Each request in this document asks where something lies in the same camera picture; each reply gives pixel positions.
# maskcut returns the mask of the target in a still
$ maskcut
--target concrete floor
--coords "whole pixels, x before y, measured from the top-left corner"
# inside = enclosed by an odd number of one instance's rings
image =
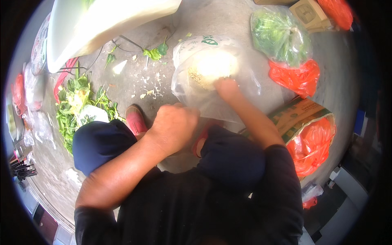
[[[260,52],[252,50],[249,19],[252,11],[256,8],[257,6],[251,0],[183,0],[179,10],[172,17],[163,17],[124,33],[124,36],[141,46],[152,48],[160,44],[166,35],[170,35],[170,32],[174,31],[171,25],[171,18],[173,18],[172,22],[176,26],[176,31],[167,41],[169,49],[167,55],[161,59],[162,62],[150,59],[145,71],[143,68],[145,67],[146,57],[143,57],[141,53],[137,54],[134,61],[132,60],[134,54],[117,49],[114,52],[117,60],[104,69],[107,51],[114,47],[112,42],[108,42],[104,45],[100,56],[90,69],[92,71],[92,90],[96,92],[99,86],[109,86],[107,95],[112,101],[118,102],[120,116],[124,116],[125,109],[130,104],[136,103],[145,113],[147,126],[151,126],[161,105],[177,102],[177,98],[171,93],[170,85],[174,72],[172,51],[178,40],[184,39],[188,32],[192,33],[193,36],[224,34],[235,38],[248,52],[254,54],[252,68],[262,86],[262,96],[258,107],[263,112],[269,113],[293,99],[295,94],[275,84],[268,77],[267,59]],[[317,91],[311,99],[335,114],[338,130],[330,147],[329,158],[315,173],[306,177],[302,181],[302,185],[312,179],[316,179],[319,183],[328,179],[330,172],[338,164],[350,141],[359,101],[356,52],[353,49],[350,32],[314,33],[311,34],[311,39],[314,50],[313,58],[320,66]],[[123,49],[137,51],[137,47],[119,38],[116,38],[116,41],[122,43],[120,47]],[[88,56],[80,57],[80,65],[90,66],[98,53],[99,50]],[[114,75],[112,68],[123,60],[128,60],[126,66],[120,75]],[[156,77],[157,73],[160,74],[159,79],[162,83],[160,86]],[[50,76],[57,79],[58,74]],[[150,77],[147,84],[144,83],[142,77],[145,79]],[[48,112],[54,122],[53,135],[57,150],[53,150],[51,143],[41,144],[36,142],[33,148],[39,174],[30,178],[29,182],[38,191],[48,212],[70,229],[74,229],[74,203],[80,185],[69,179],[65,172],[74,167],[73,158],[63,148],[62,138],[58,132],[56,106],[52,95],[54,84],[55,81],[48,78],[42,111]],[[146,93],[146,90],[153,89],[154,86],[161,89],[163,96],[157,96],[154,99],[154,96],[149,95],[140,99],[141,94]],[[201,120],[198,130],[202,128],[205,122],[206,119]],[[238,123],[228,123],[227,127],[236,132],[244,126]],[[190,152],[190,146],[187,146],[181,152],[165,159],[160,167],[171,172],[183,172],[194,167],[197,162],[198,159]],[[78,180],[82,182],[85,176],[80,171],[77,172]]]

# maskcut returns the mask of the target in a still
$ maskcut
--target red strap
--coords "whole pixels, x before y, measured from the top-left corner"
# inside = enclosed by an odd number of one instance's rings
[[[79,57],[71,58],[67,61],[65,64],[65,67],[74,67],[76,64],[76,61],[78,61]],[[56,85],[54,86],[53,89],[53,94],[54,98],[56,99],[57,103],[60,103],[60,100],[58,99],[58,87],[63,84],[65,77],[68,75],[67,72],[62,72],[60,76],[57,79]]]

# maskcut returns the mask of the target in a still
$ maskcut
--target person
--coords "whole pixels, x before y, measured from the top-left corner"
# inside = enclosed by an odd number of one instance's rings
[[[254,141],[213,121],[193,147],[200,162],[189,171],[161,172],[156,165],[191,139],[200,116],[195,108],[163,105],[147,129],[130,106],[128,126],[91,122],[75,133],[75,167],[87,176],[75,204],[77,244],[298,243],[301,187],[282,138],[235,80],[214,85]]]

